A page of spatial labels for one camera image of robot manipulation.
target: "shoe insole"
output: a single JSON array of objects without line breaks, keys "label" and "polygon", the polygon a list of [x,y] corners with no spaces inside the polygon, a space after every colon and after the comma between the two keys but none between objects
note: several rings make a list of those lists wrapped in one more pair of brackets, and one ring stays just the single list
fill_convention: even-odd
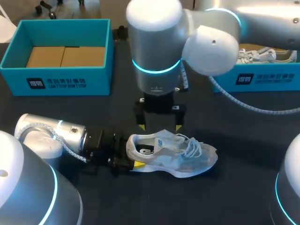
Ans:
[{"label": "shoe insole", "polygon": [[151,155],[154,153],[154,146],[152,146],[152,145],[136,144],[135,148],[138,152],[145,154],[145,155]]}]

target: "open box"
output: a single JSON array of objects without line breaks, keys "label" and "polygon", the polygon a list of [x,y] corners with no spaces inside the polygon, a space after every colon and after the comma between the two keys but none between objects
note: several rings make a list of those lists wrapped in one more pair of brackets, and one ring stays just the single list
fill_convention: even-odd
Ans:
[{"label": "open box", "polygon": [[[30,66],[34,56],[46,64]],[[109,95],[112,67],[108,19],[32,20],[19,23],[0,72],[14,96]]]},{"label": "open box", "polygon": [[[246,51],[263,48],[244,45]],[[226,74],[214,79],[227,92],[291,91],[300,90],[300,52],[295,63],[237,64]]]}]

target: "white sneaker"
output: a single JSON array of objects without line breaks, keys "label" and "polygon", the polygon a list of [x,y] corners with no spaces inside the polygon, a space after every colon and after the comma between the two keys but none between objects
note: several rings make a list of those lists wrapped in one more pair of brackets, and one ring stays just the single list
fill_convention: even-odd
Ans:
[{"label": "white sneaker", "polygon": [[178,178],[201,174],[218,159],[214,147],[167,130],[151,135],[131,135],[126,151],[130,159],[146,164],[134,171],[166,171]]},{"label": "white sneaker", "polygon": [[241,49],[237,64],[260,64],[260,63],[291,63],[296,62],[297,51],[275,51],[265,47],[259,51]]}]

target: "blue cardboard box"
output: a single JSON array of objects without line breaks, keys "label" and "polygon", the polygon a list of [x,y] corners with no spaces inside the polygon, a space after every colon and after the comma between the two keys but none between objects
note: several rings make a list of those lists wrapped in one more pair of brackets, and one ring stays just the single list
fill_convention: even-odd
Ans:
[{"label": "blue cardboard box", "polygon": [[[26,67],[35,46],[105,47],[102,67]],[[108,19],[21,21],[0,64],[14,96],[109,95],[113,37]]]},{"label": "blue cardboard box", "polygon": [[300,63],[237,64],[214,79],[227,92],[300,90]]}]

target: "black table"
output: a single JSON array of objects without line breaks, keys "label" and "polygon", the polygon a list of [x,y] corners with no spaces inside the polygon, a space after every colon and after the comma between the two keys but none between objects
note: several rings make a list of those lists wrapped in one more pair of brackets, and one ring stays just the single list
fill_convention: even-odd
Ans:
[{"label": "black table", "polygon": [[[7,48],[0,45],[0,59]],[[187,104],[180,130],[218,149],[209,171],[190,179],[165,172],[113,177],[108,168],[97,176],[69,172],[84,205],[83,224],[269,224],[269,199],[280,164],[300,133],[300,114],[268,116],[247,111],[213,94],[206,77],[187,70],[190,91],[176,94]],[[238,93],[238,99],[264,109],[299,107],[300,93]],[[13,134],[18,118],[32,113],[86,126],[114,126],[144,132],[135,124],[134,101],[142,97],[127,42],[115,42],[112,94],[108,97],[13,97],[0,77],[0,129]],[[172,130],[174,118],[147,115],[148,133]]]}]

